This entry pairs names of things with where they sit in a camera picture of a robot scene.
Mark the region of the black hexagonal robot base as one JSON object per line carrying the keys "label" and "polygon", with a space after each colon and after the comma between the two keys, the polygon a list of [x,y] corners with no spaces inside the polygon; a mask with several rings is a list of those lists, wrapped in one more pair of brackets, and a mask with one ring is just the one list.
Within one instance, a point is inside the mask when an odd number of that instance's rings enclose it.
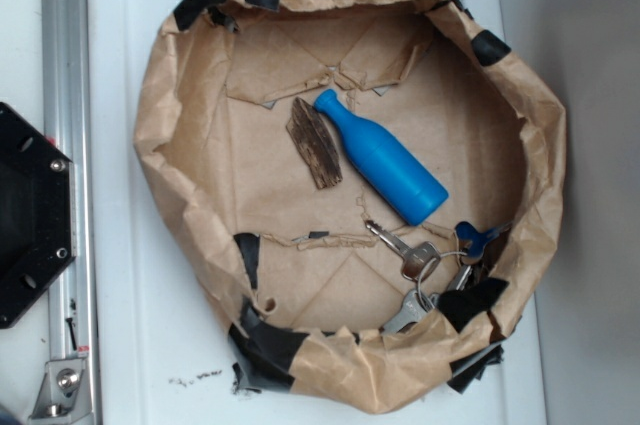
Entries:
{"label": "black hexagonal robot base", "polygon": [[13,327],[75,258],[72,162],[1,104],[1,328]]}

